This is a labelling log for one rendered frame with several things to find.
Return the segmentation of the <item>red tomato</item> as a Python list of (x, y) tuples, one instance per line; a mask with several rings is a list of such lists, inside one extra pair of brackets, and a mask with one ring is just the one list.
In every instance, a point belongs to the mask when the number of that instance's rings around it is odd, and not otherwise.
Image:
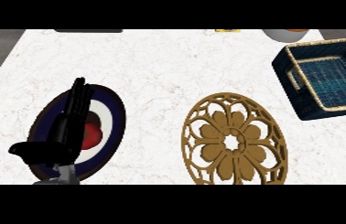
[(84, 141), (81, 145), (83, 150), (93, 148), (102, 141), (102, 129), (93, 124), (87, 123), (84, 128)]

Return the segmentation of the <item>round blue and white plate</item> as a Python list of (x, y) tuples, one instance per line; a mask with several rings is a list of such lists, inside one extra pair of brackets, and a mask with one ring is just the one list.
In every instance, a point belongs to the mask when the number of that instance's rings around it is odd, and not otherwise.
[[(81, 151), (75, 160), (75, 175), (87, 179), (105, 166), (121, 142), (126, 129), (126, 110), (117, 93), (102, 85), (90, 85), (93, 92), (86, 121), (99, 126), (102, 140)], [(62, 113), (68, 92), (62, 92), (47, 103), (31, 125), (28, 142), (43, 142), (47, 138), (55, 117)]]

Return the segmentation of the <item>round golden openwork placemat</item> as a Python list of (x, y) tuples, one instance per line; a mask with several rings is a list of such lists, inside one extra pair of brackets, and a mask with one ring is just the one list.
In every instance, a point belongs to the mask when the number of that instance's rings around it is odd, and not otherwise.
[(284, 135), (263, 107), (239, 94), (216, 93), (195, 104), (182, 125), (180, 150), (198, 184), (285, 182)]

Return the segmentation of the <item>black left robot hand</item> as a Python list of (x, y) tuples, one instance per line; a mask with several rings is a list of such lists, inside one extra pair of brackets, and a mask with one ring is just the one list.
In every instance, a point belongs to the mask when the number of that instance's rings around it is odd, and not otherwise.
[(63, 112), (55, 117), (44, 142), (21, 142), (9, 152), (28, 165), (71, 165), (80, 155), (84, 141), (86, 119), (93, 90), (84, 78), (77, 78), (68, 93)]

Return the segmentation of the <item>flat dark grey object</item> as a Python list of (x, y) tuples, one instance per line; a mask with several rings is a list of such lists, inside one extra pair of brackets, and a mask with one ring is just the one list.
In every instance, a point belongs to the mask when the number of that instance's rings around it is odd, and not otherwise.
[(59, 33), (121, 33), (123, 29), (55, 29)]

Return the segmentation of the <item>white round pot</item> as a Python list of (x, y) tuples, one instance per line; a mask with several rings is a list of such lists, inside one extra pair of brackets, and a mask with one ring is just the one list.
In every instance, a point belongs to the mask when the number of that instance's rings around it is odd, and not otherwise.
[(265, 35), (275, 41), (293, 43), (306, 35), (306, 29), (263, 29)]

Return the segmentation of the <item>dark blue wicker basket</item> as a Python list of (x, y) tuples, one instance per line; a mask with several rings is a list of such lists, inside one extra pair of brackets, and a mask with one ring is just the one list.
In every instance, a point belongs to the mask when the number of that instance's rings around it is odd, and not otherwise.
[(346, 115), (346, 38), (288, 44), (272, 66), (302, 121)]

